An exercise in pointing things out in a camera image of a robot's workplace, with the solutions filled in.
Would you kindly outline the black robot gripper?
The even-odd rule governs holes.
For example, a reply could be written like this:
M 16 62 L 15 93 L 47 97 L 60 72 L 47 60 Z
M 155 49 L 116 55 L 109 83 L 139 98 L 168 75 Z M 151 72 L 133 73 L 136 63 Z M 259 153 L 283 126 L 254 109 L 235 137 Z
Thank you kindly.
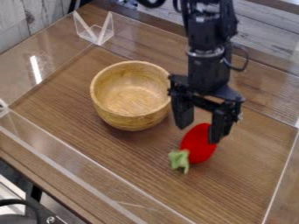
M 168 95 L 172 97 L 172 113 L 175 125 L 180 130 L 194 122 L 194 108 L 199 107 L 211 112 L 211 126 L 208 128 L 208 141 L 218 144 L 230 134 L 235 120 L 239 119 L 240 105 L 244 98 L 228 86 L 230 70 L 243 72 L 246 67 L 231 65 L 232 51 L 216 49 L 215 51 L 188 51 L 188 75 L 171 74 L 171 87 Z M 214 96 L 228 103 L 228 109 L 218 108 L 219 104 L 210 106 L 203 96 Z

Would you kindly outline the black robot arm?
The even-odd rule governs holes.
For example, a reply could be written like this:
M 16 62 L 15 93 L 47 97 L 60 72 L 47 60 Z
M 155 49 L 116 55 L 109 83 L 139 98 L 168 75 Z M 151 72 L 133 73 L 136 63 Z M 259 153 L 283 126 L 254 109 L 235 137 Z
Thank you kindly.
M 175 124 L 186 128 L 194 121 L 194 109 L 212 113 L 208 142 L 215 144 L 230 134 L 242 114 L 243 95 L 230 85 L 230 73 L 246 70 L 232 65 L 231 42 L 238 34 L 232 0 L 172 0 L 181 14 L 188 38 L 188 73 L 171 74 L 168 95 L 172 98 Z

